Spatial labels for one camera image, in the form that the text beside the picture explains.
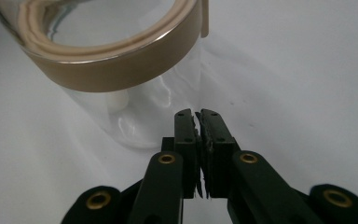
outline container lid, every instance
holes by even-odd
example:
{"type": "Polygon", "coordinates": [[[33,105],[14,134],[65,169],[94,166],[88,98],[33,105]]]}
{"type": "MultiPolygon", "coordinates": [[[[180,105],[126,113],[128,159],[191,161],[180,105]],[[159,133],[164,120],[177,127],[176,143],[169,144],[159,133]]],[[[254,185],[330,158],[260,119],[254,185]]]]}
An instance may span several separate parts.
{"type": "Polygon", "coordinates": [[[36,65],[71,90],[118,91],[144,83],[177,64],[200,34],[208,34],[208,0],[174,0],[161,19],[137,34],[97,46],[64,45],[52,41],[48,29],[65,2],[22,3],[19,33],[36,65]]]}

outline clear plastic jar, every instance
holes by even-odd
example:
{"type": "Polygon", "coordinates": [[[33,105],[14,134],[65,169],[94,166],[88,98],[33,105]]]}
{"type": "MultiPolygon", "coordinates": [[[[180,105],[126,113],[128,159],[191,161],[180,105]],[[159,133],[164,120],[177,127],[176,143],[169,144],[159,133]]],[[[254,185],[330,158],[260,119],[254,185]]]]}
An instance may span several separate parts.
{"type": "Polygon", "coordinates": [[[24,52],[117,142],[155,148],[198,110],[207,0],[0,0],[24,52]]]}

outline white surface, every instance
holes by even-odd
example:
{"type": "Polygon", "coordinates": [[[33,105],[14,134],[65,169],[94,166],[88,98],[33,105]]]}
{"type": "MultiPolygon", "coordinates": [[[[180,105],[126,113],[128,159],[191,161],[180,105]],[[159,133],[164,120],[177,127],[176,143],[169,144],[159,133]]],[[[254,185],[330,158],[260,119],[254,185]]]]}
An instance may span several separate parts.
{"type": "MultiPolygon", "coordinates": [[[[358,1],[214,1],[203,106],[294,188],[358,195],[358,1]]],[[[0,224],[59,223],[86,189],[124,189],[154,151],[124,150],[23,54],[0,24],[0,224]]],[[[222,200],[184,223],[229,223],[222,200]]]]}

